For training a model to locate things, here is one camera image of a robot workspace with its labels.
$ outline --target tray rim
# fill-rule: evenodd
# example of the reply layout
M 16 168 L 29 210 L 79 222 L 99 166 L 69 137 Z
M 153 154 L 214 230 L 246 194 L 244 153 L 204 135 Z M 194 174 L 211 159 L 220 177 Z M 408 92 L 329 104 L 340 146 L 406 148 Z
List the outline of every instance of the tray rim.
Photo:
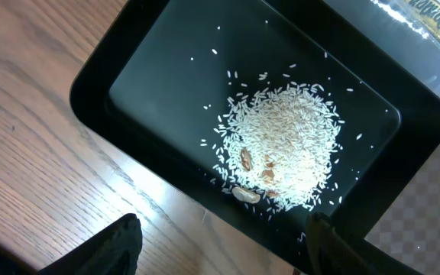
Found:
M 231 216 L 236 213 L 235 209 L 229 207 L 220 208 L 218 205 L 214 205 L 215 203 L 211 203 L 210 199 L 205 200 L 199 194 L 192 192 L 192 190 L 184 187 L 181 188 L 181 186 L 184 186 L 185 181 L 191 179 L 188 179 L 187 176 L 181 176 L 180 179 L 170 175 L 164 176 L 164 170 L 160 169 L 157 166 L 157 162 L 150 157 L 150 154 L 155 149 L 158 149 L 161 144 L 158 146 L 156 144 L 156 146 L 138 147 L 136 139 L 131 139 L 130 136 L 127 137 L 127 133 L 133 131 L 126 127 L 120 128 L 119 124 L 109 115 L 110 111 L 107 104 L 109 88 L 168 2 L 169 0 L 129 0 L 124 5 L 105 36 L 80 70 L 78 76 L 74 79 L 70 90 L 70 104 L 75 116 L 88 128 L 104 137 L 104 139 L 114 144 L 136 161 L 145 165 L 148 169 L 151 169 L 157 175 L 163 177 L 191 199 L 196 200 L 212 211 L 219 218 L 242 231 L 293 266 L 309 273 L 311 265 L 307 260 L 307 254 L 305 250 L 302 250 L 302 253 L 299 254 L 298 244 L 284 238 L 281 234 L 277 234 L 278 238 L 276 241 L 269 241 L 269 237 L 272 236 L 273 232 L 268 228 L 255 226 L 259 225 L 259 221 L 253 218 L 239 221 Z M 361 183 L 354 187 L 354 190 L 346 196 L 345 201 L 348 203 L 345 203 L 344 207 L 339 207 L 332 215 L 334 225 L 338 230 L 349 231 L 355 237 L 364 238 L 406 184 L 413 178 L 418 169 L 424 164 L 433 150 L 440 144 L 440 98 L 424 87 L 417 79 L 383 53 L 376 45 L 372 44 L 363 34 L 354 29 L 325 3 L 319 1 L 267 0 L 267 4 L 282 12 L 284 17 L 291 20 L 299 29 L 302 29 L 302 32 L 307 34 L 319 46 L 330 52 L 350 71 L 364 79 L 371 88 L 380 91 L 379 93 L 399 111 L 400 128 L 403 128 L 404 125 L 413 126 L 412 123 L 414 121 L 412 121 L 412 117 L 409 117 L 409 115 L 416 110 L 425 111 L 422 113 L 436 114 L 436 118 L 432 119 L 432 126 L 435 129 L 432 133 L 425 132 L 427 125 L 423 124 L 423 122 L 427 121 L 419 121 L 419 127 L 414 128 L 413 131 L 405 130 L 404 134 L 406 135 L 398 131 L 394 135 L 393 140 L 387 144 L 385 152 L 375 160 L 374 164 L 361 178 Z M 295 11 L 300 9 L 308 9 L 310 12 L 304 12 L 304 14 L 307 14 L 305 17 L 300 16 L 299 13 L 295 13 Z M 314 19 L 321 21 L 322 24 L 312 24 L 310 20 Z M 327 33 L 327 31 L 331 31 L 335 35 L 323 37 L 321 33 Z M 337 49 L 336 42 L 343 42 L 344 38 L 346 38 L 341 33 L 355 40 L 357 43 L 354 42 L 354 45 L 357 47 L 354 47 L 354 49 L 352 47 Z M 355 54 L 366 58 L 360 58 L 359 62 L 351 60 L 351 57 L 354 57 Z M 383 67 L 380 71 L 386 71 L 387 76 L 398 77 L 383 81 L 378 76 L 372 76 L 370 70 L 366 69 L 366 65 L 369 63 L 378 63 Z M 419 96 L 419 104 L 416 104 L 416 100 L 408 100 L 405 96 L 401 95 L 396 98 L 391 97 L 391 100 L 384 96 L 385 92 L 387 95 L 389 94 L 388 88 L 391 87 L 390 84 L 395 83 L 397 80 L 400 81 L 400 84 L 403 83 L 403 86 L 411 88 L 409 92 L 404 91 L 406 95 L 410 94 L 408 97 L 412 95 Z M 421 134 L 429 134 L 429 136 L 422 138 Z M 418 142 L 413 144 L 411 142 L 412 137 L 417 138 Z M 149 138 L 143 137 L 143 140 L 147 142 Z M 388 154 L 389 148 L 392 149 L 391 151 L 403 151 L 406 153 L 403 156 L 392 156 Z M 403 167 L 406 168 L 391 169 L 398 163 L 402 163 Z M 386 167 L 389 170 L 378 170 L 375 167 Z M 218 199 L 220 195 L 209 193 L 209 196 Z

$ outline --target wood grain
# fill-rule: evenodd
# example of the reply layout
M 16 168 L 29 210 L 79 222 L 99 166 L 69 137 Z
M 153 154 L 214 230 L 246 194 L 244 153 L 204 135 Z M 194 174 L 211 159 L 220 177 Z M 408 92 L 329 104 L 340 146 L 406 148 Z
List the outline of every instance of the wood grain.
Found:
M 124 3 L 0 0 L 0 245 L 38 270 L 133 212 L 139 274 L 290 274 L 74 117 L 71 83 Z

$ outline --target rice pile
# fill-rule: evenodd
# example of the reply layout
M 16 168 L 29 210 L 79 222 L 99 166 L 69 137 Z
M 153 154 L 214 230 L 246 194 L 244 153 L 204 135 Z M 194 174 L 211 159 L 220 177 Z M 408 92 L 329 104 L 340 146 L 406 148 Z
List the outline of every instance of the rice pile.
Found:
M 214 167 L 223 179 L 264 194 L 277 211 L 297 205 L 311 211 L 331 176 L 330 155 L 337 152 L 341 129 L 333 102 L 317 92 L 323 92 L 319 84 L 291 82 L 285 89 L 258 91 L 250 100 L 242 94 L 238 101 L 228 98 L 226 125 L 219 116 L 215 129 L 228 153 L 226 160 L 218 156 L 228 170 Z

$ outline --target plastic package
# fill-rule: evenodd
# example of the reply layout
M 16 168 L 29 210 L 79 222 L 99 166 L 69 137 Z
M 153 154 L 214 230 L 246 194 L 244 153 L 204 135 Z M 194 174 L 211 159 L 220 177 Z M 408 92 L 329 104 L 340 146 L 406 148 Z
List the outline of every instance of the plastic package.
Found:
M 325 2 L 440 96 L 440 0 Z

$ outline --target wooden surface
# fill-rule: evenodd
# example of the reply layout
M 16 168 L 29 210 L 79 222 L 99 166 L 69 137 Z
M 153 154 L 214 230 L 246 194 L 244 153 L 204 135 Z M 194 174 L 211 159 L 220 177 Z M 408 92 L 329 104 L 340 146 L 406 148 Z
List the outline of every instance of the wooden surface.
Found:
M 74 117 L 71 83 L 124 3 L 0 0 L 0 245 L 37 270 L 133 212 L 139 274 L 291 274 Z

